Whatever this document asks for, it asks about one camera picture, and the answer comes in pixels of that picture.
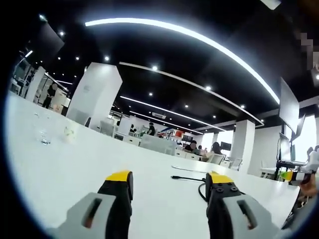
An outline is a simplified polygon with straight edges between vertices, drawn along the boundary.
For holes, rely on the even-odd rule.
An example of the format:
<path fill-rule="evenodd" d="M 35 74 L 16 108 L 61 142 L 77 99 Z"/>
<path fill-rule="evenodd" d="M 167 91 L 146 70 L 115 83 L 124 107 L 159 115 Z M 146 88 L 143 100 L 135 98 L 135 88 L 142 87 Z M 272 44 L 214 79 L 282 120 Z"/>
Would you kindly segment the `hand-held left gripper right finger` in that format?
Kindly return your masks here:
<path fill-rule="evenodd" d="M 226 175 L 206 174 L 205 197 L 211 239 L 273 239 L 280 231 L 270 212 Z"/>

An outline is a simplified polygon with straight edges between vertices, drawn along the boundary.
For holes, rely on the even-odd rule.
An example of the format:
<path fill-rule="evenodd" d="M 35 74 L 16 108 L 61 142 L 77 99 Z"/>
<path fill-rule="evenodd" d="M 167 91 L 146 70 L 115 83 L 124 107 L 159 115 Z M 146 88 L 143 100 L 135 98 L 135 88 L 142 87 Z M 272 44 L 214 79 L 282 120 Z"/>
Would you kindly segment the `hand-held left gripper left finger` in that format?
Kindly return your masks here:
<path fill-rule="evenodd" d="M 67 211 L 66 220 L 47 234 L 52 239 L 127 239 L 132 200 L 132 171 L 113 173 L 97 193 L 80 199 Z"/>

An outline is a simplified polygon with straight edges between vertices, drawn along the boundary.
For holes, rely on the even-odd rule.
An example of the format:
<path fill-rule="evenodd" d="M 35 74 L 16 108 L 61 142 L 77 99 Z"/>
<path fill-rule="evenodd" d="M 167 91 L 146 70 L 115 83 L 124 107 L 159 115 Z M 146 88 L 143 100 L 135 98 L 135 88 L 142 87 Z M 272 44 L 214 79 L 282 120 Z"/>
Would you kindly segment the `person's right hand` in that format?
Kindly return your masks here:
<path fill-rule="evenodd" d="M 312 174 L 309 182 L 300 184 L 301 196 L 299 200 L 304 197 L 313 197 L 319 193 L 319 178 L 315 174 Z"/>

